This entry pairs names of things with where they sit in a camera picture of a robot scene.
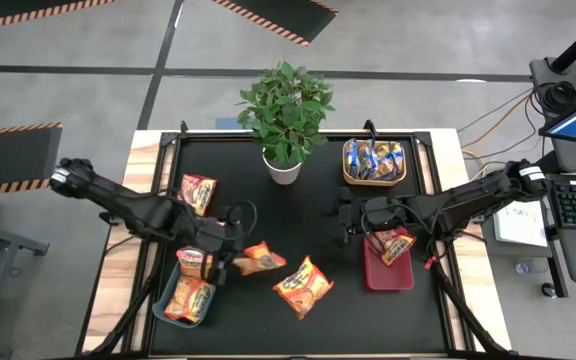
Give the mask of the red Maruchan ramen packet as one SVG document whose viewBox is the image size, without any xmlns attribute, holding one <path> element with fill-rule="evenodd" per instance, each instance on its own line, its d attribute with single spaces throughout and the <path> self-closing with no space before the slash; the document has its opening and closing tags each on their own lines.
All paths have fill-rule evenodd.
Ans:
<svg viewBox="0 0 576 360">
<path fill-rule="evenodd" d="M 179 197 L 191 205 L 197 215 L 204 216 L 216 186 L 216 179 L 196 174 L 184 174 Z"/>
<path fill-rule="evenodd" d="M 373 252 L 386 265 L 390 266 L 416 242 L 407 229 L 397 227 L 391 230 L 373 232 L 368 236 Z"/>
<path fill-rule="evenodd" d="M 207 280 L 212 268 L 213 256 L 193 247 L 184 247 L 176 252 L 183 276 Z"/>
</svg>

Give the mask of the grey equipment box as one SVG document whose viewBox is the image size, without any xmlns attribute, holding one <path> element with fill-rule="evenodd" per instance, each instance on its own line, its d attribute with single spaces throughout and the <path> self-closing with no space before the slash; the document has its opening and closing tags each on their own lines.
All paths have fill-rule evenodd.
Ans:
<svg viewBox="0 0 576 360">
<path fill-rule="evenodd" d="M 553 72 L 548 66 L 548 58 L 532 60 L 529 64 L 531 79 L 539 101 L 543 100 L 550 83 L 569 82 L 576 90 L 576 62 L 561 74 Z"/>
</svg>

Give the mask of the green leafy plant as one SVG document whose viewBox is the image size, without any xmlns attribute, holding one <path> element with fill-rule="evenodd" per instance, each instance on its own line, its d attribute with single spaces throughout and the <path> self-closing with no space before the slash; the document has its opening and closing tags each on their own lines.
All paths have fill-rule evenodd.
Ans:
<svg viewBox="0 0 576 360">
<path fill-rule="evenodd" d="M 333 86 L 323 76 L 282 61 L 263 70 L 240 97 L 237 123 L 252 131 L 271 165 L 289 169 L 302 164 L 327 142 L 319 129 L 334 110 Z"/>
</svg>

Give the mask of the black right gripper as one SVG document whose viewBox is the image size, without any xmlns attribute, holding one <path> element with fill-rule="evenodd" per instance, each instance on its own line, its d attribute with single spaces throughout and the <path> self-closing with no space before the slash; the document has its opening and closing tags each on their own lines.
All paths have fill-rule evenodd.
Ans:
<svg viewBox="0 0 576 360">
<path fill-rule="evenodd" d="M 391 222 L 386 226 L 372 227 L 365 221 L 365 205 L 366 204 L 383 204 L 387 205 L 393 212 L 394 217 Z M 361 203 L 361 200 L 354 195 L 350 188 L 339 188 L 337 193 L 337 212 L 350 211 L 351 213 L 360 213 L 360 215 L 344 215 L 340 216 L 340 223 L 342 225 L 342 234 L 344 238 L 351 238 L 356 236 L 363 236 L 364 233 L 372 233 L 382 230 L 391 230 L 399 226 L 403 226 L 407 221 L 406 207 L 396 198 L 393 197 L 375 197 Z"/>
</svg>

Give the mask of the teal plastic bin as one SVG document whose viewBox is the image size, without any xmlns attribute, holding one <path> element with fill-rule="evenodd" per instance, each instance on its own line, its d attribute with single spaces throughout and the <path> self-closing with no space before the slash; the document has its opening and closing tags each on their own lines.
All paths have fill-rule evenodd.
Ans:
<svg viewBox="0 0 576 360">
<path fill-rule="evenodd" d="M 204 320 L 207 313 L 205 314 L 205 316 L 202 318 L 202 320 L 197 325 L 184 324 L 184 323 L 179 322 L 179 321 L 171 320 L 164 315 L 164 309 L 167 306 L 168 302 L 170 301 L 170 299 L 171 299 L 171 297 L 175 291 L 177 281 L 179 280 L 179 278 L 181 276 L 183 276 L 183 275 L 180 272 L 180 266 L 179 266 L 179 262 L 177 259 L 177 264 L 173 267 L 173 270 L 171 271 L 171 274 L 170 274 L 169 279 L 167 281 L 167 284 L 166 284 L 166 286 L 165 286 L 165 288 L 164 288 L 164 290 L 160 296 L 159 301 L 156 302 L 155 304 L 153 304 L 151 309 L 152 309 L 153 315 L 156 318 L 158 318 L 164 322 L 167 322 L 169 324 L 172 324 L 172 325 L 175 325 L 175 326 L 178 326 L 181 328 L 194 328 L 194 327 L 197 327 Z M 214 295 L 212 296 L 212 299 L 209 303 L 209 307 L 210 307 L 210 304 L 213 300 Z"/>
</svg>

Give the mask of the red plastic bin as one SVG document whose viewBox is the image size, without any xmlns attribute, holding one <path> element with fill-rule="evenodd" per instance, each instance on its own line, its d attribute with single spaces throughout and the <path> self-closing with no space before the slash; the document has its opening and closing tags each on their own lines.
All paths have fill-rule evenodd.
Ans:
<svg viewBox="0 0 576 360">
<path fill-rule="evenodd" d="M 404 252 L 386 266 L 373 252 L 368 238 L 363 240 L 366 285 L 373 291 L 403 291 L 414 287 L 411 251 Z"/>
</svg>

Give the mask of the white paper pad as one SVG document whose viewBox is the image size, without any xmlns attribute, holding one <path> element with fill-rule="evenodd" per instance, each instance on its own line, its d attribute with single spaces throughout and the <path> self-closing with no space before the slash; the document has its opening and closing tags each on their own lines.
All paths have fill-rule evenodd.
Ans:
<svg viewBox="0 0 576 360">
<path fill-rule="evenodd" d="M 493 215 L 495 238 L 498 241 L 547 247 L 540 201 L 514 201 Z"/>
</svg>

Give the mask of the black diagonal frame strut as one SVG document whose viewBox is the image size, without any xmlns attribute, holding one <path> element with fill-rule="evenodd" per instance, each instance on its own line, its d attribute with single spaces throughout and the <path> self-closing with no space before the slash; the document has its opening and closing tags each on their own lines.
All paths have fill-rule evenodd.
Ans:
<svg viewBox="0 0 576 360">
<path fill-rule="evenodd" d="M 451 358 L 462 360 L 514 360 L 517 353 L 503 348 L 484 329 L 474 313 L 467 306 L 467 303 L 462 299 L 460 294 L 452 285 L 441 264 L 438 261 L 435 261 L 430 268 L 432 269 L 433 276 L 438 282 L 439 287 L 449 297 L 457 309 L 459 317 L 465 321 L 466 325 L 470 328 L 471 332 L 484 349 L 483 352 L 451 350 L 448 352 L 449 356 Z"/>
<path fill-rule="evenodd" d="M 139 309 L 144 303 L 145 299 L 150 295 L 153 288 L 153 275 L 150 275 L 144 281 L 143 286 L 130 301 L 126 311 L 119 318 L 117 324 L 108 333 L 100 345 L 88 353 L 89 356 L 98 354 L 110 354 L 116 347 L 119 340 L 127 332 L 130 324 L 135 320 Z"/>
</svg>

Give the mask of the yellow plastic bin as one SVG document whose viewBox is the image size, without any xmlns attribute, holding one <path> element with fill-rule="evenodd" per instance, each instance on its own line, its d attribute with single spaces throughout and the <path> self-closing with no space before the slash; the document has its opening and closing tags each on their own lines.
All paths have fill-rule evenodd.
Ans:
<svg viewBox="0 0 576 360">
<path fill-rule="evenodd" d="M 375 144 L 377 146 L 387 143 L 387 142 L 397 142 L 397 141 L 386 141 L 386 140 L 375 140 L 375 139 L 367 139 L 367 140 L 360 140 L 360 139 L 356 139 L 358 141 L 358 144 L 360 145 L 362 142 L 364 141 L 368 141 L 368 140 L 373 140 L 375 142 Z M 358 179 L 354 179 L 351 178 L 348 173 L 346 172 L 346 166 L 345 166 L 345 144 L 343 145 L 343 151 L 342 151 L 342 174 L 344 179 L 346 180 L 347 183 L 351 184 L 351 185 L 360 185 L 360 186 L 381 186 L 381 187 L 391 187 L 394 186 L 398 183 L 400 183 L 401 181 L 403 181 L 407 175 L 407 167 L 406 167 L 406 160 L 405 160 L 405 151 L 404 148 L 402 146 L 402 144 L 400 143 L 400 145 L 403 148 L 403 155 L 404 155 L 404 165 L 403 165 L 403 171 L 402 173 L 397 176 L 395 179 L 390 180 L 390 181 L 386 181 L 386 180 L 380 180 L 380 179 L 376 179 L 376 180 L 363 180 L 360 177 Z"/>
</svg>

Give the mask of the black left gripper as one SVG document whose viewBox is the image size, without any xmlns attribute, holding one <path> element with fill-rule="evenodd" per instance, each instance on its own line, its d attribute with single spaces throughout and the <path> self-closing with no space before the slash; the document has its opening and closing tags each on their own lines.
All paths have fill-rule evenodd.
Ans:
<svg viewBox="0 0 576 360">
<path fill-rule="evenodd" d="M 223 285 L 227 278 L 227 262 L 243 256 L 243 240 L 224 241 L 219 237 L 218 220 L 215 218 L 199 218 L 196 221 L 195 243 L 199 248 L 213 254 L 211 267 L 211 283 Z"/>
</svg>

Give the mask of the orange Maruchan ramen packet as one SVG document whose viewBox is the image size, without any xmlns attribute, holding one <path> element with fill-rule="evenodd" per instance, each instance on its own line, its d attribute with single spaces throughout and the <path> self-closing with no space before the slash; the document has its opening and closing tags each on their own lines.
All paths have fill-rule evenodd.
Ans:
<svg viewBox="0 0 576 360">
<path fill-rule="evenodd" d="M 207 313 L 215 286 L 195 277 L 181 276 L 164 309 L 164 315 L 188 325 L 197 325 Z"/>
<path fill-rule="evenodd" d="M 239 268 L 242 276 L 251 275 L 281 268 L 286 265 L 286 260 L 272 252 L 267 243 L 262 241 L 257 245 L 246 248 L 242 257 L 235 258 L 233 264 Z"/>
<path fill-rule="evenodd" d="M 273 286 L 273 290 L 295 311 L 299 320 L 312 310 L 334 286 L 306 256 L 298 270 Z"/>
</svg>

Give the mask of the blue Maruchan ramen packet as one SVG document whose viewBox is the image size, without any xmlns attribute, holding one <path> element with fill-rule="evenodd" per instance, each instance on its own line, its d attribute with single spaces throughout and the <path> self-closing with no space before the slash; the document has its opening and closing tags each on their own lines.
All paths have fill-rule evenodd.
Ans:
<svg viewBox="0 0 576 360">
<path fill-rule="evenodd" d="M 387 142 L 377 148 L 379 179 L 390 181 L 403 171 L 404 155 L 399 142 Z"/>
<path fill-rule="evenodd" d="M 360 177 L 359 144 L 355 138 L 349 139 L 345 144 L 345 166 L 351 178 Z"/>
<path fill-rule="evenodd" d="M 387 174 L 388 168 L 383 164 L 387 154 L 388 152 L 383 152 L 373 140 L 362 142 L 358 150 L 360 178 L 376 180 Z"/>
</svg>

